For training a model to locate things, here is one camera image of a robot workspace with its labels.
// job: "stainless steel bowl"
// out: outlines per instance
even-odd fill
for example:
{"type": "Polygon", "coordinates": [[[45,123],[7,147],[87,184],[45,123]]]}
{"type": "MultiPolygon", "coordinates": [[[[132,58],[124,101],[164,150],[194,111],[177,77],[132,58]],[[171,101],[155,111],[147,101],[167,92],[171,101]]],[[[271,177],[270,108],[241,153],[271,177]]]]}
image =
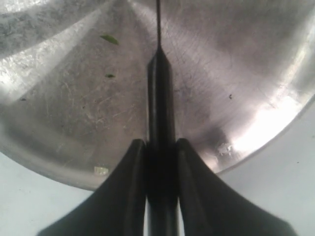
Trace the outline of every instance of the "stainless steel bowl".
{"type": "MultiPolygon", "coordinates": [[[[314,6],[162,1],[177,136],[215,172],[272,140],[314,95],[314,6]]],[[[57,181],[98,187],[131,140],[146,139],[156,39],[154,0],[2,0],[0,150],[57,181]]]]}

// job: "white countertop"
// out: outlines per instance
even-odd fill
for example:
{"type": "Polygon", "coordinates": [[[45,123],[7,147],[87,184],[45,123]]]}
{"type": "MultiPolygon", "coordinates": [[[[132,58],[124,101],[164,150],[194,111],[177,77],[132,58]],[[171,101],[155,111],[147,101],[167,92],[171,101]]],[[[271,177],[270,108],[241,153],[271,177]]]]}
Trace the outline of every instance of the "white countertop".
{"type": "MultiPolygon", "coordinates": [[[[315,232],[315,104],[272,143],[220,177],[287,220],[299,236],[315,232]]],[[[0,235],[33,236],[90,191],[42,177],[0,154],[0,235]]]]}

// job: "green leaf fragment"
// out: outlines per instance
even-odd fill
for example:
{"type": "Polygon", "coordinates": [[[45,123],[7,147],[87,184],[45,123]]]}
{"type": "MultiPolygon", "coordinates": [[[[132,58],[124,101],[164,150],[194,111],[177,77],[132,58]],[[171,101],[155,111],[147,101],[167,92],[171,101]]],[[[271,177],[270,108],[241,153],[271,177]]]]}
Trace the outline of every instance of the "green leaf fragment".
{"type": "Polygon", "coordinates": [[[119,45],[119,42],[117,39],[115,39],[113,36],[111,35],[108,35],[108,34],[104,34],[104,35],[101,35],[100,36],[102,39],[105,39],[107,42],[110,42],[112,44],[115,44],[115,45],[119,45]]]}
{"type": "Polygon", "coordinates": [[[115,75],[112,75],[112,74],[106,74],[106,75],[105,75],[105,77],[106,77],[106,78],[115,78],[115,75]]]}

